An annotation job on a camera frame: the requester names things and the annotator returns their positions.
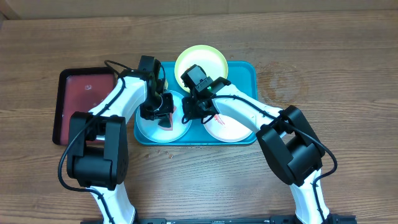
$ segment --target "white object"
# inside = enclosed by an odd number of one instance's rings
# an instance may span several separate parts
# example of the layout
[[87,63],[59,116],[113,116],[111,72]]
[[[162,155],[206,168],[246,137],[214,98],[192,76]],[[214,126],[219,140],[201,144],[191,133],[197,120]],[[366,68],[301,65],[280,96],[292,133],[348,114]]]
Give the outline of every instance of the white object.
[[213,80],[228,76],[228,64],[219,50],[207,45],[192,46],[178,56],[174,67],[177,83],[187,92],[189,92],[189,88],[184,87],[181,75],[194,64],[201,66],[206,75]]
[[[282,110],[280,108],[267,106],[264,103],[258,102],[257,100],[238,90],[234,84],[224,86],[216,93],[216,95],[239,96],[250,101],[252,104],[256,105],[274,117],[278,117],[279,111]],[[234,100],[232,98],[215,98],[213,99],[213,104],[220,114],[235,119],[254,133],[258,132],[263,124],[269,124],[272,121],[272,119],[262,115],[260,112],[258,112],[258,110],[252,108],[241,100]]]
[[223,142],[238,142],[246,139],[252,131],[243,124],[237,122],[229,116],[218,114],[219,117],[214,117],[209,122],[204,124],[206,131]]
[[181,122],[183,117],[183,110],[182,110],[183,96],[176,91],[168,90],[166,92],[173,94],[174,106],[177,108],[172,114],[172,121],[173,121],[172,131],[166,131],[160,128],[160,126],[158,125],[159,119],[156,119],[154,121],[142,119],[140,117],[139,108],[136,114],[137,126],[140,132],[147,139],[157,143],[167,143],[179,139],[188,131],[192,123],[192,121],[189,121],[187,124],[183,124]]
[[[106,187],[91,186],[89,189],[95,189],[103,194],[105,202],[108,206],[109,212],[116,224],[132,224],[136,209],[131,205],[127,196],[124,182],[118,184],[114,190],[108,190]],[[104,205],[101,199],[96,194],[91,193],[96,200],[101,213],[104,216],[104,224],[109,223],[109,218],[106,215]]]
[[[126,124],[129,122],[135,110],[145,102],[147,98],[147,83],[140,78],[124,77],[126,87],[117,100],[106,110],[101,116],[110,117],[112,115],[122,116],[126,119]],[[122,81],[119,78],[118,84],[112,92],[102,101],[98,106],[91,109],[89,112],[96,115],[100,112],[106,104],[108,104],[122,88]],[[105,136],[97,136],[98,140],[105,140]]]
[[[315,201],[315,195],[312,189],[312,183],[315,178],[321,175],[321,169],[312,172],[305,180],[301,187],[295,184],[290,185],[293,194],[294,202],[296,204],[296,216],[303,224],[319,224],[322,223],[318,205]],[[323,212],[323,217],[327,218],[329,215],[329,208],[326,207],[323,200],[322,188],[320,180],[317,182],[317,194],[319,203]]]

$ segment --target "yellow object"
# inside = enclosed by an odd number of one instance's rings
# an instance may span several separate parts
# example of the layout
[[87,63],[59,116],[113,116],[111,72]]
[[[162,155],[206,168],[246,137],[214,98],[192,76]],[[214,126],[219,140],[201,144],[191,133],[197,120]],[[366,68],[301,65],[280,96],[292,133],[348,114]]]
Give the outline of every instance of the yellow object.
[[187,92],[189,92],[189,88],[184,87],[181,75],[194,64],[201,66],[206,75],[213,80],[228,76],[228,64],[220,51],[207,45],[192,46],[178,56],[174,67],[177,83]]

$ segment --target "white plate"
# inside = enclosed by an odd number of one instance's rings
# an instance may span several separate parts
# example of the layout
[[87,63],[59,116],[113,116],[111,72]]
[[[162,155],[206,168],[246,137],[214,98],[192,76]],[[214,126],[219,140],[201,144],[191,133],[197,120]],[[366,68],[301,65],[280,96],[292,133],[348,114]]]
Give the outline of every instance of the white plate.
[[192,121],[189,121],[187,124],[182,124],[181,119],[183,116],[182,111],[182,98],[183,96],[176,91],[168,90],[166,93],[173,94],[174,106],[177,108],[172,117],[173,117],[173,130],[166,131],[159,127],[159,119],[154,121],[145,120],[140,116],[140,110],[138,108],[136,114],[137,126],[138,130],[149,140],[157,142],[157,143],[168,143],[175,141],[182,137],[191,126]]
[[184,87],[181,75],[194,64],[201,66],[206,75],[211,77],[213,81],[218,77],[226,78],[228,76],[228,64],[220,51],[207,45],[190,47],[178,56],[174,67],[174,75],[178,85],[187,92],[189,92],[189,88]]
[[211,136],[223,142],[238,142],[249,137],[252,133],[250,129],[237,122],[235,119],[222,114],[218,115],[220,122],[216,118],[204,124],[205,129]]

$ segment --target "blue tray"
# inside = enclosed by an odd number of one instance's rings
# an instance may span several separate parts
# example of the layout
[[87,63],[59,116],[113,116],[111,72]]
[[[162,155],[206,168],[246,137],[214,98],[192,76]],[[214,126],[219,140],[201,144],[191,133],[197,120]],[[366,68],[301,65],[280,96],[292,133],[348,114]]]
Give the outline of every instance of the blue tray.
[[[175,62],[162,62],[166,72],[166,79],[169,83],[167,89],[174,90],[181,93],[183,96],[189,96],[189,93],[184,91],[177,83],[174,78],[174,65]],[[250,96],[251,98],[257,99],[257,82],[256,82],[256,71],[254,67],[248,62],[228,62],[228,80],[236,87]],[[213,138],[205,129],[203,124],[200,123],[199,119],[193,120],[191,127],[182,138],[169,143],[157,143],[147,139],[141,134],[137,127],[137,119],[134,120],[134,136],[137,141],[144,145],[153,146],[222,146],[222,145],[248,145],[252,144],[256,140],[256,135],[252,133],[246,139],[239,142],[222,142]]]

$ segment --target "table surface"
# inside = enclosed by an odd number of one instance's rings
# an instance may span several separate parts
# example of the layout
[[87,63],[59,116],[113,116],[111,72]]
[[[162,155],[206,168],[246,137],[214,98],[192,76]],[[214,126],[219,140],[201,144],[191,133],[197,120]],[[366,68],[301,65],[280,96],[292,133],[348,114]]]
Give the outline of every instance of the table surface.
[[[396,222],[398,13],[355,11],[4,21],[0,223],[101,217],[89,194],[67,191],[57,179],[65,147],[51,139],[62,70],[102,66],[105,59],[136,67],[141,55],[176,60],[196,44],[253,64],[262,102],[304,112],[339,162],[322,180],[332,213],[357,215],[359,223]],[[128,141],[125,183],[140,217],[294,214],[289,187],[272,173],[257,142],[141,146],[132,122]],[[328,156],[323,163],[323,171],[331,168]]]

